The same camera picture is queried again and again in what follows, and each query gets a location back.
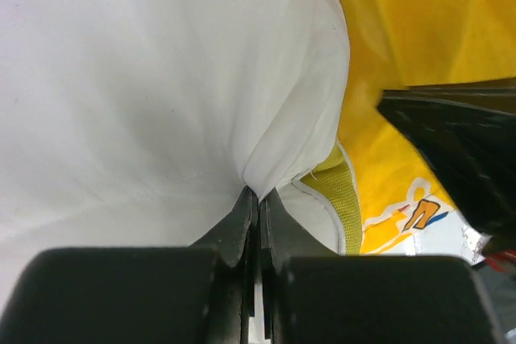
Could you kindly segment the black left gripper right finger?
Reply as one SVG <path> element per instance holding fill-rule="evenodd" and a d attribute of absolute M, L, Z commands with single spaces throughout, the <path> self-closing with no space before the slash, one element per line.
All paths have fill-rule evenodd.
<path fill-rule="evenodd" d="M 338 255 L 271 192 L 259 209 L 273 343 L 503 343 L 479 276 L 451 256 Z"/>

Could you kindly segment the white pillow yellow piping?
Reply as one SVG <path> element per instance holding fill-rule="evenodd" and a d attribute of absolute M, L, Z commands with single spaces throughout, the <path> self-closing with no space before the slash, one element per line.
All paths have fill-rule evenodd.
<path fill-rule="evenodd" d="M 339 0 L 1 0 L 1 253 L 193 238 L 330 154 Z"/>

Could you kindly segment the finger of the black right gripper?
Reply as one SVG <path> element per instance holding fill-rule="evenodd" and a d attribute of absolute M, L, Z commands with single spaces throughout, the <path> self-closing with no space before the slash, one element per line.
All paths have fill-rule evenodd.
<path fill-rule="evenodd" d="M 472 228 L 514 238 L 514 86 L 391 89 L 377 109 L 418 150 Z"/>

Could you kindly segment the yellow pillowcase with logo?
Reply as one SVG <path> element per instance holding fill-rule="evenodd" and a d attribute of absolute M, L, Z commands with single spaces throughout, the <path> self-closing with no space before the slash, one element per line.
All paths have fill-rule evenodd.
<path fill-rule="evenodd" d="M 356 174 L 362 252 L 479 259 L 416 150 L 378 112 L 385 89 L 513 77 L 515 0 L 340 0 L 351 46 L 339 140 Z"/>

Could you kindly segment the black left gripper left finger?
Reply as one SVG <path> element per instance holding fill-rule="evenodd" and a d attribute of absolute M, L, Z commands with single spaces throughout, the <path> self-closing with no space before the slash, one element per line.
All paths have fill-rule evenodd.
<path fill-rule="evenodd" d="M 187 247 L 59 248 L 24 269 L 1 318 L 4 343 L 245 343 L 253 313 L 258 200 Z"/>

